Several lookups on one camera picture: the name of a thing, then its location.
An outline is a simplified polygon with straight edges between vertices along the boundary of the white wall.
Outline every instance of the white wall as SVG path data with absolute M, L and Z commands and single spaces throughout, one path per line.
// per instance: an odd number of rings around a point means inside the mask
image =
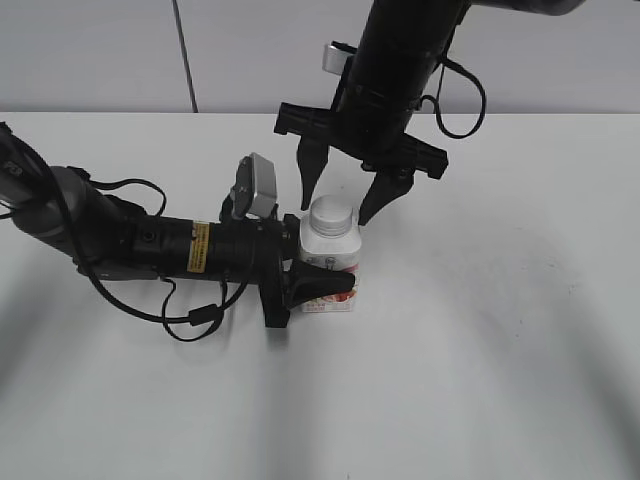
M 1 3 L 0 110 L 189 111 L 171 2 Z
M 170 0 L 4 3 L 0 109 L 190 108 Z M 357 44 L 371 0 L 180 5 L 201 110 L 273 112 L 330 103 L 322 46 Z M 474 7 L 451 56 L 483 80 L 493 112 L 640 112 L 638 45 L 638 2 L 587 0 L 559 18 Z M 451 74 L 443 103 L 474 112 L 477 93 Z

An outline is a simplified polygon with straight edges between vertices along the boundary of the screw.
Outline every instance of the screw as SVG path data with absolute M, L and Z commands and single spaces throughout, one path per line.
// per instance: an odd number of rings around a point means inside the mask
M 142 241 L 146 243 L 151 243 L 156 239 L 156 232 L 152 232 L 150 230 L 142 232 Z

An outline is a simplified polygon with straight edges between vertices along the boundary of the white bottle cap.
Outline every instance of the white bottle cap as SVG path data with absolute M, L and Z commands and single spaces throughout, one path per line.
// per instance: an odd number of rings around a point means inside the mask
M 338 196 L 318 198 L 311 205 L 310 224 L 320 235 L 340 237 L 351 230 L 353 207 Z

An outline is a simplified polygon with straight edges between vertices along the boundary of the plastic container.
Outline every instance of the plastic container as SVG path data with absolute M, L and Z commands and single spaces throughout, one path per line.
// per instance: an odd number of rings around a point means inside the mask
M 351 292 L 312 300 L 303 312 L 351 312 L 358 292 L 362 238 L 353 207 L 337 196 L 318 198 L 300 223 L 300 259 L 310 265 L 353 273 Z

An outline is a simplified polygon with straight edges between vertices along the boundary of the bottle label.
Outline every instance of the bottle label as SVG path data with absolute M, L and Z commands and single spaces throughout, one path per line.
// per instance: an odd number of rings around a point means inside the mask
M 327 270 L 339 270 L 342 272 L 353 273 L 356 277 L 356 283 L 353 290 L 345 293 L 338 293 L 322 298 L 311 300 L 302 305 L 302 311 L 307 313 L 321 312 L 351 312 L 355 307 L 356 295 L 358 293 L 359 278 L 359 255 L 312 255 L 301 252 L 301 260 L 310 265 Z

